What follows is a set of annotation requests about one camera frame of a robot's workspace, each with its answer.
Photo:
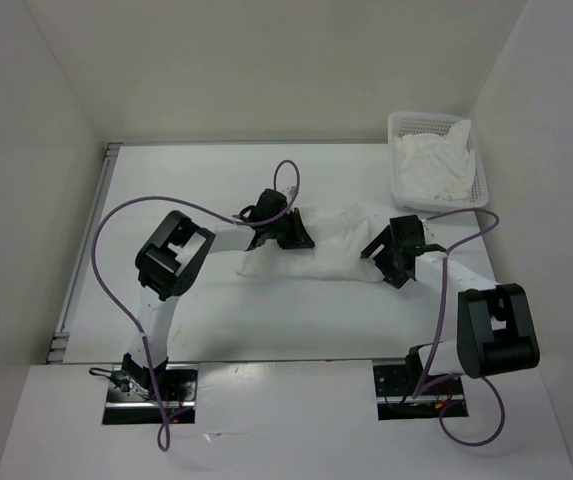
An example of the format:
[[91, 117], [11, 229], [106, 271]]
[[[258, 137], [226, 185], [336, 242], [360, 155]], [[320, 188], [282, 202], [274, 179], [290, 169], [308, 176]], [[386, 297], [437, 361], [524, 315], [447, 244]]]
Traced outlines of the white pleated skirt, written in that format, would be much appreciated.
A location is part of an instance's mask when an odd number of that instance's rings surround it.
[[372, 228], [360, 205], [302, 207], [300, 215], [314, 248], [284, 250], [268, 240], [244, 254], [236, 273], [268, 280], [379, 283], [384, 279], [373, 262], [361, 257], [372, 240]]

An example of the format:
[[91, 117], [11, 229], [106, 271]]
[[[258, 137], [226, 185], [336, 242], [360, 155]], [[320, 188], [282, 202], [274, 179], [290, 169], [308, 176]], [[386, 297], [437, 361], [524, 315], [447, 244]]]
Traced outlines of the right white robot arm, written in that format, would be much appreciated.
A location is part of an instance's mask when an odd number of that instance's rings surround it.
[[471, 235], [449, 247], [430, 243], [425, 222], [416, 215], [394, 217], [362, 250], [384, 282], [401, 289], [409, 281], [439, 294], [431, 343], [419, 346], [419, 359], [404, 369], [415, 396], [439, 377], [472, 379], [529, 370], [540, 363], [539, 343], [525, 289], [500, 284], [452, 258], [454, 251], [481, 237]]

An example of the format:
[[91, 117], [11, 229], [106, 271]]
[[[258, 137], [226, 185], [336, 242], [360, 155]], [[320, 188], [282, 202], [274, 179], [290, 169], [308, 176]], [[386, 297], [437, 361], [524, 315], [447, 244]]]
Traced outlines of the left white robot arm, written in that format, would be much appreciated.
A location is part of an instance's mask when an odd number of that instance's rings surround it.
[[288, 197], [264, 190], [238, 222], [208, 229], [186, 214], [169, 212], [135, 258], [140, 285], [137, 321], [145, 338], [135, 339], [123, 356], [122, 371], [142, 399], [158, 397], [165, 387], [168, 338], [177, 303], [193, 286], [209, 254], [252, 251], [272, 240], [282, 250], [313, 249], [300, 212]]

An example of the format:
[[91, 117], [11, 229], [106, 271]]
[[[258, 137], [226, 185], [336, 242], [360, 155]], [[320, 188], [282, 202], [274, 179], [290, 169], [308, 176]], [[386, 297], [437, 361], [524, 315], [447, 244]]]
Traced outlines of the white skirts in basket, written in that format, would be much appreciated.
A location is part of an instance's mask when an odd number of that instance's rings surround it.
[[475, 152], [467, 148], [471, 126], [470, 120], [460, 120], [443, 136], [395, 136], [401, 193], [431, 200], [470, 201], [476, 173]]

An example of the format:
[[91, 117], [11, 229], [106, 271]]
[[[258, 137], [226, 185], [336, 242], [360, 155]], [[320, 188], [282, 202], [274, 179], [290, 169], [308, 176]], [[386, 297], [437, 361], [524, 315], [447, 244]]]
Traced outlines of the white perforated plastic basket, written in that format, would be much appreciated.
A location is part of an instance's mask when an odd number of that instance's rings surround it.
[[396, 162], [398, 157], [394, 151], [393, 140], [395, 136], [406, 134], [435, 133], [445, 135], [450, 127], [460, 120], [470, 120], [465, 117], [449, 114], [424, 113], [424, 112], [394, 112], [388, 117], [388, 156], [390, 163], [390, 192], [394, 204], [403, 209], [445, 212], [459, 208], [481, 208], [489, 202], [489, 190], [487, 186], [486, 172], [482, 160], [481, 149], [477, 139], [477, 132], [473, 125], [470, 130], [467, 148], [475, 152], [476, 173], [472, 187], [470, 201], [431, 200], [409, 197], [401, 193], [397, 183], [398, 173]]

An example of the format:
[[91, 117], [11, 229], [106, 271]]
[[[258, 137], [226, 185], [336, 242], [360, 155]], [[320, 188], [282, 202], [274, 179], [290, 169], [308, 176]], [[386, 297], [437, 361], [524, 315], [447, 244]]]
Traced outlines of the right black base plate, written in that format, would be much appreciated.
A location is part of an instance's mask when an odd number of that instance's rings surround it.
[[468, 417], [462, 381], [448, 380], [413, 397], [421, 369], [404, 359], [373, 363], [379, 421]]

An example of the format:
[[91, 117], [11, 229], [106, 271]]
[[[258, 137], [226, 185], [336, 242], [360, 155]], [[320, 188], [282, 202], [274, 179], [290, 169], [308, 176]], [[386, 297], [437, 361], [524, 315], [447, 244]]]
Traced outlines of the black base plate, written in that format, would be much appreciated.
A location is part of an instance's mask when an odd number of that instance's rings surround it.
[[421, 369], [404, 359], [373, 363], [379, 421], [468, 417], [462, 381], [448, 380], [413, 397]]
[[[103, 425], [161, 424], [162, 417], [154, 393], [146, 393], [132, 386], [119, 364], [111, 365], [109, 369], [93, 367], [90, 371], [109, 381]], [[171, 363], [162, 375], [161, 398], [172, 424], [195, 422], [198, 373], [196, 364]]]

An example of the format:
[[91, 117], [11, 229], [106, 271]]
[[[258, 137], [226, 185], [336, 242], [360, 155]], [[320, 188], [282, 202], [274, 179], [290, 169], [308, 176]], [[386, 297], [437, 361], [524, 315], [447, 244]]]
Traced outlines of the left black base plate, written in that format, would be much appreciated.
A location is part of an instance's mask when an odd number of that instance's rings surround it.
[[[109, 381], [103, 425], [161, 424], [162, 417], [154, 393], [146, 393], [132, 386], [119, 364], [111, 365], [109, 369], [93, 367], [90, 371]], [[162, 375], [161, 398], [172, 424], [195, 422], [198, 373], [196, 364], [171, 363]]]

